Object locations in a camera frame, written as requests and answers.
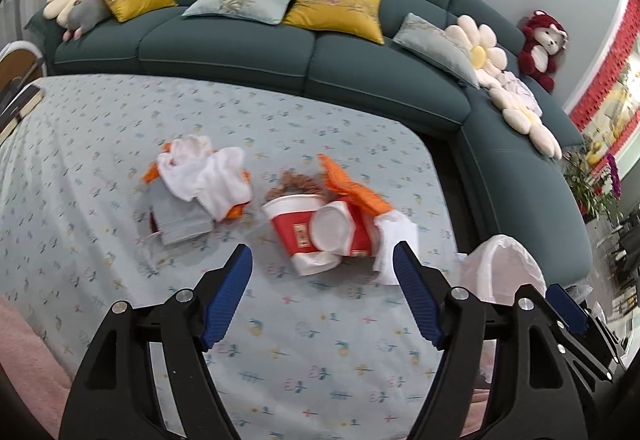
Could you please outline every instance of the bed sheet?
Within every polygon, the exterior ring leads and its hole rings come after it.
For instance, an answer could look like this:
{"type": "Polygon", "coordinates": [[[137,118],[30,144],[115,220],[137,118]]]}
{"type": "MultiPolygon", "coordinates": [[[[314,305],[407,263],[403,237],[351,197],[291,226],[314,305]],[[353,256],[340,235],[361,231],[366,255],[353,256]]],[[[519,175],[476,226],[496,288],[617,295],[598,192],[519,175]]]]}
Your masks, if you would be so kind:
{"type": "MultiPolygon", "coordinates": [[[[383,439],[411,429],[440,354],[399,287],[370,263],[298,277],[260,210],[283,169],[339,163],[419,226],[420,260],[457,281],[457,254],[431,157],[399,123],[322,102],[181,78],[40,79],[46,98],[0,147],[2,292],[73,374],[113,302],[158,304],[221,267],[238,243],[254,273],[223,342],[205,354],[243,440],[383,439]],[[149,238],[140,177],[165,140],[205,134],[246,150],[254,201],[204,237],[149,238]]],[[[161,352],[154,373],[180,432],[161,352]]]]}

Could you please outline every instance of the orange cloth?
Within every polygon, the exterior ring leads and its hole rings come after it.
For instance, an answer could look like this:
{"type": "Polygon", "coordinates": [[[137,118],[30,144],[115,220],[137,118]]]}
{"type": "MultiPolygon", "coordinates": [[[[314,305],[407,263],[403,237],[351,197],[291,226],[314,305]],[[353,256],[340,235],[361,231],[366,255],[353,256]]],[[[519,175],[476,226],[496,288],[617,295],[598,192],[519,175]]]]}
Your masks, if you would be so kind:
{"type": "Polygon", "coordinates": [[[328,156],[319,154],[318,159],[324,169],[324,185],[330,191],[349,197],[353,203],[373,217],[394,209],[371,189],[352,181],[349,175],[328,156]]]}
{"type": "MultiPolygon", "coordinates": [[[[164,144],[162,144],[163,153],[168,153],[170,151],[171,142],[165,142],[164,144]]],[[[251,174],[249,174],[249,171],[242,171],[242,175],[244,176],[244,179],[247,181],[247,183],[251,182],[251,174]]],[[[158,169],[158,162],[155,161],[146,170],[145,175],[142,176],[142,181],[148,185],[152,181],[157,180],[159,177],[160,171],[158,169]]],[[[243,205],[236,205],[235,207],[232,207],[229,213],[226,215],[225,219],[238,219],[239,217],[242,217],[242,213],[244,212],[244,207],[246,205],[247,203],[244,203],[243,205]]]]}

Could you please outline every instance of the purple flower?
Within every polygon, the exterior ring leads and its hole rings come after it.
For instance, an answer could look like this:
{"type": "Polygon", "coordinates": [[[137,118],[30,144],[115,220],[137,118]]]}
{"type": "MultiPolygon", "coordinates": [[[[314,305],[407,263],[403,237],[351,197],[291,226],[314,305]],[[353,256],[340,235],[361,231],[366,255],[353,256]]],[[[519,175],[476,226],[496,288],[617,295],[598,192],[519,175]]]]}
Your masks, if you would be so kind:
{"type": "Polygon", "coordinates": [[[609,163],[609,174],[611,175],[611,187],[613,188],[614,197],[619,200],[622,195],[622,188],[620,185],[620,176],[618,175],[618,166],[616,164],[616,158],[611,153],[607,153],[607,162],[609,163]]]}

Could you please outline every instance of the sofa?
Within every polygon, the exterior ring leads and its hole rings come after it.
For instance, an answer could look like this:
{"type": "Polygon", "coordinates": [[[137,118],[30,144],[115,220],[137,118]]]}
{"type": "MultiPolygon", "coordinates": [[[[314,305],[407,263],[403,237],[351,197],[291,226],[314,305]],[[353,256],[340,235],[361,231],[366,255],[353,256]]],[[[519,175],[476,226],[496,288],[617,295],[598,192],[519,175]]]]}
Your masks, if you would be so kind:
{"type": "MultiPolygon", "coordinates": [[[[356,108],[445,139],[481,238],[513,236],[538,261],[548,283],[568,285],[589,272],[590,242],[558,163],[504,123],[486,90],[460,86],[392,41],[409,12],[440,28],[468,14],[494,29],[508,70],[517,74],[524,36],[481,0],[382,0],[384,45],[287,25],[182,18],[195,0],[175,1],[179,6],[122,24],[107,20],[78,41],[62,43],[62,29],[41,13],[29,26],[55,74],[144,73],[231,82],[356,108]]],[[[561,146],[580,145],[579,131],[551,97],[523,80],[561,146]]]]}

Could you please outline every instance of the paper cup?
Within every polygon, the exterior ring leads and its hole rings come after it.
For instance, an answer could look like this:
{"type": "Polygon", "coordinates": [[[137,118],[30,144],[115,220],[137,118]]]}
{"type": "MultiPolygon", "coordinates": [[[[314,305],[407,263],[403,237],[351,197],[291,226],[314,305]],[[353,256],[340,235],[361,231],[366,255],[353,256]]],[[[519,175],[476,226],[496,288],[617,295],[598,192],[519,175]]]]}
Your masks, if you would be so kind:
{"type": "Polygon", "coordinates": [[[311,241],[319,250],[351,257],[375,253],[378,239],[372,219],[347,198],[318,209],[309,229],[311,241]]]}
{"type": "Polygon", "coordinates": [[[300,275],[324,272],[340,263],[340,257],[319,250],[310,238],[309,221],[324,204],[319,195],[290,195],[262,206],[300,275]]]}

